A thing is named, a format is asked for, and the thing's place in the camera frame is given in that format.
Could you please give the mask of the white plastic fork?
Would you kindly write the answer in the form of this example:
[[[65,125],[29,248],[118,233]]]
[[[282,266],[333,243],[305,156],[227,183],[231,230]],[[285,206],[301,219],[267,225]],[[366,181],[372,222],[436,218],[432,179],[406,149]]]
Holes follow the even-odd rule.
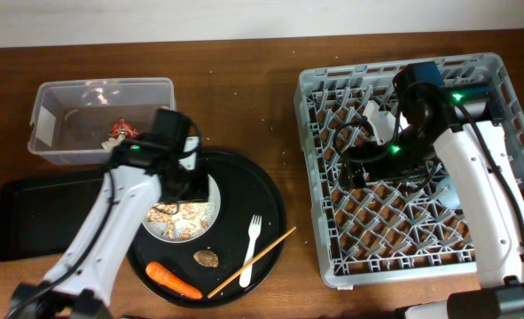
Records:
[[[244,264],[246,265],[254,257],[254,249],[257,238],[261,234],[262,229],[262,217],[260,215],[254,215],[248,228],[248,246],[246,250],[246,256]],[[239,276],[239,286],[246,288],[249,286],[252,277],[252,266],[246,268]]]

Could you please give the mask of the red snack wrapper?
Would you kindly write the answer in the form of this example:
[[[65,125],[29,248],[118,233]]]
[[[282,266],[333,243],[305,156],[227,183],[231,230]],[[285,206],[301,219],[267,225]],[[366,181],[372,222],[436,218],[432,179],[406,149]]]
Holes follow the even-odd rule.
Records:
[[[109,136],[112,138],[119,138],[120,136],[124,136],[128,139],[134,139],[139,135],[140,131],[134,128],[123,118],[118,119],[109,132]]]

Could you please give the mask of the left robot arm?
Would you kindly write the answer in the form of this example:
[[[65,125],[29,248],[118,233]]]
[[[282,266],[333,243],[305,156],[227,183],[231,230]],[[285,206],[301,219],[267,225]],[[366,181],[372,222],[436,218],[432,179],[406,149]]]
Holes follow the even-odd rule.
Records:
[[[125,139],[105,165],[98,197],[60,260],[38,285],[19,284],[8,317],[108,318],[113,284],[147,213],[158,203],[206,202],[207,173],[198,163],[201,137],[186,115],[160,109],[152,129]]]

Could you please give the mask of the blue cup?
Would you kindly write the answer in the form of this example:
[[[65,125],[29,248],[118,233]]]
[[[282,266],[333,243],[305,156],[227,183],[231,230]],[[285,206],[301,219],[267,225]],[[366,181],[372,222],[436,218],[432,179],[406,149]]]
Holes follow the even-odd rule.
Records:
[[[448,209],[458,210],[461,203],[455,185],[450,176],[444,177],[435,188],[436,200]]]

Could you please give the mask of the white tissue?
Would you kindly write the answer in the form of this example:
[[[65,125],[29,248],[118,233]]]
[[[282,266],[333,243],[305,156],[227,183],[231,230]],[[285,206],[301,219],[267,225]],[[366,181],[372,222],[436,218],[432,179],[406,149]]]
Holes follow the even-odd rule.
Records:
[[[111,151],[114,147],[121,144],[125,139],[124,135],[119,135],[117,137],[109,137],[107,141],[104,141],[101,145],[104,150]]]

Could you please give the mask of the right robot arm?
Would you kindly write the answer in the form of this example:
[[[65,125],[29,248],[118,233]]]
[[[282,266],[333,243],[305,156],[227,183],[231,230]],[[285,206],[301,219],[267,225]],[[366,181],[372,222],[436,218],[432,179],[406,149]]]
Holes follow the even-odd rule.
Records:
[[[410,176],[442,164],[473,241],[479,289],[404,307],[402,318],[524,318],[524,198],[508,159],[504,113],[486,84],[447,86],[433,61],[413,63],[392,80],[395,117],[355,120],[373,140],[337,149],[340,186]]]

